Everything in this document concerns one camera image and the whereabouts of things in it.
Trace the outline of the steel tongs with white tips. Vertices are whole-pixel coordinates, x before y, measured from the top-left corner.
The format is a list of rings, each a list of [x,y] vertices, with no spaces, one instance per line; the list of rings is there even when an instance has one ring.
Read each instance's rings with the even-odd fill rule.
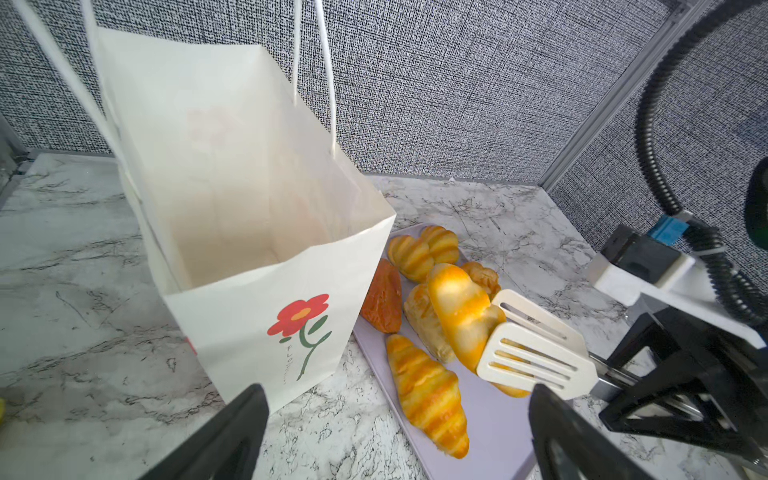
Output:
[[[483,380],[527,391],[542,384],[566,401],[590,395],[605,402],[640,381],[591,353],[579,332],[516,291],[502,290],[492,303],[507,321],[480,357],[476,374]]]

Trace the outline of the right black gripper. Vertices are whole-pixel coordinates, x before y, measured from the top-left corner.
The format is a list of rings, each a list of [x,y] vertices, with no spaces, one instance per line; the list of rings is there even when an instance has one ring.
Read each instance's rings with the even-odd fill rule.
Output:
[[[702,447],[767,471],[767,350],[672,307],[640,315],[606,364],[658,363],[600,414],[617,433]]]

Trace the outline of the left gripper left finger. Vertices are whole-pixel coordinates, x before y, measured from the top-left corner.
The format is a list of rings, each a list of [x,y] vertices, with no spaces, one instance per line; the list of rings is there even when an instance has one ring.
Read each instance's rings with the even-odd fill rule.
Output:
[[[251,479],[268,418],[264,389],[252,384],[142,478]]]

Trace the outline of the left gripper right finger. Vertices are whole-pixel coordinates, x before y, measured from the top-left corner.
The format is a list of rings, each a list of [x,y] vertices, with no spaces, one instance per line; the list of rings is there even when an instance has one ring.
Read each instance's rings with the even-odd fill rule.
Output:
[[[529,422],[544,479],[651,479],[543,384],[530,396]]]

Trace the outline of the white paper bag with flower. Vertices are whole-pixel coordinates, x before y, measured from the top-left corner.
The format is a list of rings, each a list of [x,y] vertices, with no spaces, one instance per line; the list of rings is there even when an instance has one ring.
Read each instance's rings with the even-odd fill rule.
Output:
[[[221,398],[277,411],[330,376],[395,212],[260,45],[99,27],[93,96],[31,6],[15,5],[116,156],[153,280]]]

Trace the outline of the small striped croissant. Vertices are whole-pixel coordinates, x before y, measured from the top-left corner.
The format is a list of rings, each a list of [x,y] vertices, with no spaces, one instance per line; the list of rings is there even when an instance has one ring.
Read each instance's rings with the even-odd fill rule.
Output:
[[[505,313],[454,264],[435,265],[426,285],[449,345],[458,360],[476,373],[491,334],[507,322]]]

